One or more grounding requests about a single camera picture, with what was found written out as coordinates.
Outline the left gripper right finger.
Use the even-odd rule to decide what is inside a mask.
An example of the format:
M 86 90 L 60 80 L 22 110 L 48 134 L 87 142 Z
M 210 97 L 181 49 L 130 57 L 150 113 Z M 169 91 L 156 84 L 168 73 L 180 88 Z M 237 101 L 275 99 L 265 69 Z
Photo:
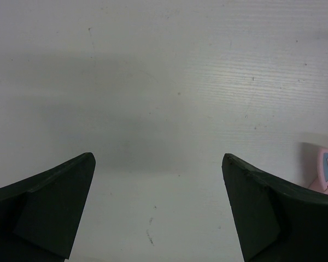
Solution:
M 244 261 L 328 261 L 328 195 L 227 153 L 222 174 Z

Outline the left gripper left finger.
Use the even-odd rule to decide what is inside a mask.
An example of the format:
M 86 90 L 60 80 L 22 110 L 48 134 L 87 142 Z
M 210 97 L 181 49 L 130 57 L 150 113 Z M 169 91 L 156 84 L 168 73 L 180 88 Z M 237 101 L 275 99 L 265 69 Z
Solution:
M 95 166 L 86 152 L 0 188 L 0 261 L 69 259 Z

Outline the pink blue cat-ear headphones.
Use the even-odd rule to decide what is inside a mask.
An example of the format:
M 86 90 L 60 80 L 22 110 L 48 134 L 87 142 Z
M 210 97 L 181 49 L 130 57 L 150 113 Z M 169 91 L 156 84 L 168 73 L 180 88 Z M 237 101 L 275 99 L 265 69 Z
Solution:
M 317 177 L 308 187 L 328 195 L 328 148 L 320 148 L 317 155 Z

